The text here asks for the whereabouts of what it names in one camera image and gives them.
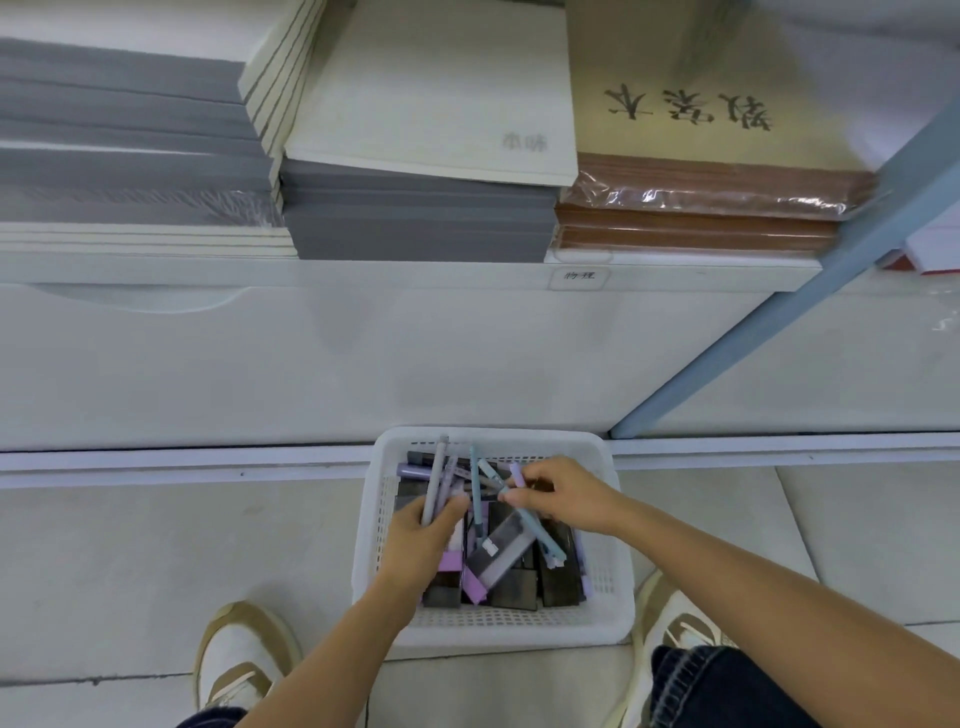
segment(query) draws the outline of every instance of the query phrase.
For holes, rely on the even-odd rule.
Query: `handwritten label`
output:
[[[607,284],[610,268],[604,266],[563,266],[550,278],[551,291],[599,291]]]

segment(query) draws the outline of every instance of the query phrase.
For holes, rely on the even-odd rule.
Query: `blue metal shelf post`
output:
[[[866,271],[960,199],[960,97],[879,172],[874,201],[840,226],[823,270],[793,293],[775,293],[611,430],[636,437],[823,299]]]

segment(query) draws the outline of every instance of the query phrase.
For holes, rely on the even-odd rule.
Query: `white cabinet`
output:
[[[960,276],[871,273],[677,409],[656,432],[960,429]]]
[[[0,449],[606,430],[769,295],[414,288],[349,270],[317,287],[132,296],[0,285]]]

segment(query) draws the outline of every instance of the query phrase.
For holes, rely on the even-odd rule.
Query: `light blue pen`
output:
[[[480,467],[480,470],[484,472],[486,477],[496,483],[501,493],[510,490],[510,486],[503,482],[503,478],[500,477],[499,473],[497,473],[497,471],[490,466],[490,463],[481,457],[477,461],[477,465]],[[546,529],[542,526],[542,524],[540,524],[540,519],[538,519],[525,508],[517,508],[516,511],[523,519],[523,522],[526,523],[530,530],[534,532],[537,540],[543,544],[543,546],[550,552],[551,556],[560,562],[559,566],[562,566],[566,561],[566,553],[562,548],[560,548],[560,545],[553,540],[550,534],[546,532]]]
[[[476,533],[477,543],[487,537],[483,523],[483,504],[480,502],[480,469],[477,466],[477,448],[470,446],[470,492],[473,495],[473,532]]]

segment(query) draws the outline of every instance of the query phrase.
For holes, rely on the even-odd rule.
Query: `white plastic basket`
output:
[[[373,446],[364,482],[356,549],[353,553],[353,601],[367,590],[394,511],[398,463],[411,449],[432,451],[446,435],[448,455],[467,457],[477,446],[482,457],[530,462],[567,455],[620,489],[607,445],[586,432],[490,429],[481,427],[395,427]],[[419,608],[396,639],[403,647],[569,647],[620,642],[634,624],[634,571],[629,548],[608,536],[583,534],[593,597],[576,607],[523,612],[464,605],[460,609]]]

